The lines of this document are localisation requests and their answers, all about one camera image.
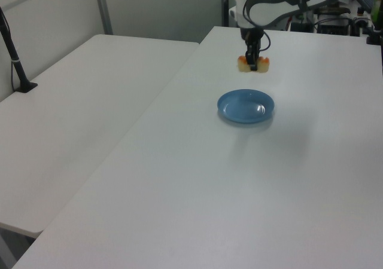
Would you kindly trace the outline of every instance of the white table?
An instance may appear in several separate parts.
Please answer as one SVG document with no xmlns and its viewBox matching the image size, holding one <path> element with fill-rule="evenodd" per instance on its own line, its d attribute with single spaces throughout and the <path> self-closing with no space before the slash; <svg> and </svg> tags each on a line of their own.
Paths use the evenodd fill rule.
<svg viewBox="0 0 383 269">
<path fill-rule="evenodd" d="M 245 74 L 239 29 L 214 28 L 15 269 L 382 268 L 380 48 L 269 35 Z M 237 88 L 273 119 L 220 118 Z"/>
<path fill-rule="evenodd" d="M 97 35 L 0 103 L 0 227 L 36 237 L 196 43 Z"/>
</svg>

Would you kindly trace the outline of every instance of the food item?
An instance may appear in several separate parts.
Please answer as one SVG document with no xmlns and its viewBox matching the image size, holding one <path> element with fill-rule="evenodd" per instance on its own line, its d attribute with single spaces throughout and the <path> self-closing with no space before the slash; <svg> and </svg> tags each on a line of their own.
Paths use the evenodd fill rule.
<svg viewBox="0 0 383 269">
<path fill-rule="evenodd" d="M 269 70 L 269 58 L 259 57 L 257 60 L 258 73 L 266 73 Z M 245 56 L 238 57 L 238 69 L 240 72 L 251 72 L 250 66 L 247 64 Z"/>
</svg>

